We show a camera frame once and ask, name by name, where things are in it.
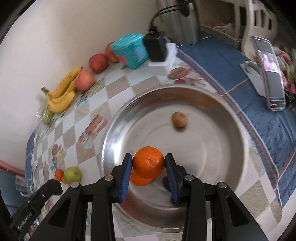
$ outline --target blue plastic bin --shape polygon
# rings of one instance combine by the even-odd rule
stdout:
[[[111,44],[110,48],[121,63],[135,69],[149,58],[143,37],[143,34],[127,34]]]

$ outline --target checkered tablecloth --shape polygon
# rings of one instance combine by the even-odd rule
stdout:
[[[36,129],[35,149],[32,155],[32,170],[36,189],[54,177],[56,168],[66,169],[78,166],[82,172],[81,184],[87,185],[101,178],[99,171],[100,148],[106,124],[128,100],[155,86],[169,83],[184,83],[216,90],[188,64],[176,58],[174,68],[184,68],[187,75],[182,80],[169,76],[153,76],[148,73],[146,63],[133,70],[116,63],[104,72],[95,75],[95,85],[85,93],[77,95],[72,105],[55,116],[47,128]],[[238,188],[237,195],[268,236],[282,218],[276,195],[270,184],[259,153],[249,139],[250,151],[248,170]],[[62,184],[63,191],[68,185]],[[42,210],[39,219],[46,215],[58,201],[51,197]],[[86,240],[90,240],[89,205]],[[114,228],[117,240],[166,241],[181,240],[182,233],[157,233],[133,224],[116,208],[113,208]],[[211,219],[207,221],[208,240],[211,237]]]

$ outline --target beige wall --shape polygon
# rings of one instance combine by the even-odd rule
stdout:
[[[0,159],[24,169],[44,96],[76,66],[131,32],[146,33],[152,0],[37,0],[0,45]]]

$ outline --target metal bowl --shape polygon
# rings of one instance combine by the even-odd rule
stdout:
[[[171,115],[181,111],[188,125],[176,129]],[[246,170],[247,145],[242,124],[219,96],[188,85],[162,85],[127,102],[108,126],[102,147],[102,175],[132,155],[153,146],[172,153],[177,164],[201,181],[226,182],[236,190]],[[165,171],[146,186],[130,182],[119,210],[133,222],[159,232],[181,232],[186,207],[176,207],[163,184]]]

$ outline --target yellow banana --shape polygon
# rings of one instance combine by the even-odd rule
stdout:
[[[74,83],[74,80],[71,82],[71,84],[69,85],[69,87],[67,88],[67,90],[59,97],[57,98],[51,98],[51,101],[55,104],[59,104],[61,103],[67,94],[69,94],[70,92],[74,91],[75,90],[75,83]]]
[[[56,104],[52,102],[49,96],[47,96],[46,98],[47,98],[48,108],[53,113],[61,113],[62,111],[68,108],[68,106],[74,100],[74,97],[75,97],[75,91],[71,91],[65,96],[65,98],[60,103]]]
[[[56,88],[56,90],[52,93],[48,93],[49,97],[51,98],[57,98],[61,96],[65,90],[68,88],[68,86],[71,84],[71,82],[76,78],[76,76],[79,74],[79,72],[83,69],[83,67],[75,68],[73,69],[59,84],[59,86]]]

